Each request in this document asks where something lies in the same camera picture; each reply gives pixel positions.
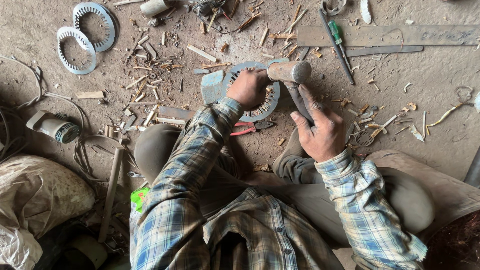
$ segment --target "red pliers handle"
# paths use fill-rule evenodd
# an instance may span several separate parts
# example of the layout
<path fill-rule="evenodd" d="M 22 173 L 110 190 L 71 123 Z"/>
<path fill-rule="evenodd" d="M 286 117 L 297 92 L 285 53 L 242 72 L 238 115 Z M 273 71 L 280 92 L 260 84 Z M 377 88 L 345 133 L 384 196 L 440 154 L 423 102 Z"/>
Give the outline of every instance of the red pliers handle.
<path fill-rule="evenodd" d="M 253 124 L 253 122 L 240 122 L 236 123 L 235 126 L 251 126 L 251 128 L 244 131 L 231 133 L 230 136 L 243 135 L 250 132 L 255 132 L 257 130 L 257 127 Z"/>

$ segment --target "hammer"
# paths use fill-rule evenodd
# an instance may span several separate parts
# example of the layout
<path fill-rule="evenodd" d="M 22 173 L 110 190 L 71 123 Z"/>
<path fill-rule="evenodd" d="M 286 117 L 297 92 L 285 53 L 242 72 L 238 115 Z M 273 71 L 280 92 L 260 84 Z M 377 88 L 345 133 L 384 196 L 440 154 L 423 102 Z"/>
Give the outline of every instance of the hammer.
<path fill-rule="evenodd" d="M 308 120 L 310 125 L 314 125 L 299 92 L 299 85 L 305 83 L 312 74 L 310 63 L 307 61 L 271 63 L 267 68 L 267 74 L 270 80 L 282 81 L 285 84 L 299 112 Z"/>

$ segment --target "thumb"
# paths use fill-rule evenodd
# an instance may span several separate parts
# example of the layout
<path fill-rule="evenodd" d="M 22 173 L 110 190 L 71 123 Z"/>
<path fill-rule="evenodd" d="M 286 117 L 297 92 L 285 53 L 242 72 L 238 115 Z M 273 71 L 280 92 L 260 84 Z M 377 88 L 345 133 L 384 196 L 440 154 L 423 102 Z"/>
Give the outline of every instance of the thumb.
<path fill-rule="evenodd" d="M 301 113 L 298 111 L 294 111 L 290 114 L 290 117 L 293 119 L 295 124 L 297 124 L 297 128 L 299 129 L 299 135 L 312 135 L 312 130 L 310 129 L 310 124 L 308 123 L 307 118 L 305 118 Z"/>

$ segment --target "green screwdriver handle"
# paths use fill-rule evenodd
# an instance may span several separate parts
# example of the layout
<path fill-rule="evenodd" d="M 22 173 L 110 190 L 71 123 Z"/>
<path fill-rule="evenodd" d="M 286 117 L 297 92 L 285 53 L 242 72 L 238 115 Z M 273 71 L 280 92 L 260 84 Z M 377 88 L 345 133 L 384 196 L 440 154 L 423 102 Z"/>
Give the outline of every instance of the green screwdriver handle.
<path fill-rule="evenodd" d="M 335 37 L 335 43 L 338 45 L 342 43 L 342 38 L 340 37 L 340 31 L 334 20 L 328 22 L 328 27 L 332 31 L 332 35 Z"/>

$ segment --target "pliers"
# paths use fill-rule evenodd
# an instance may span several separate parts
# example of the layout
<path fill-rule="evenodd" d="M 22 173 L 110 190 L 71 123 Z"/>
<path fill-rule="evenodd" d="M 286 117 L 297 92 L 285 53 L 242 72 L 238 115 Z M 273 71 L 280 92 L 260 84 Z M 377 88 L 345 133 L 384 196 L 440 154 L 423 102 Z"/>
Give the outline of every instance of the pliers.
<path fill-rule="evenodd" d="M 273 123 L 268 121 L 257 122 L 256 124 L 253 124 L 253 122 L 240 122 L 240 123 L 236 123 L 235 126 L 251 126 L 251 128 L 244 131 L 240 131 L 240 132 L 234 132 L 230 134 L 230 136 L 237 136 L 237 135 L 247 134 L 250 132 L 255 132 L 257 129 L 264 129 L 267 127 L 271 127 L 273 126 Z"/>

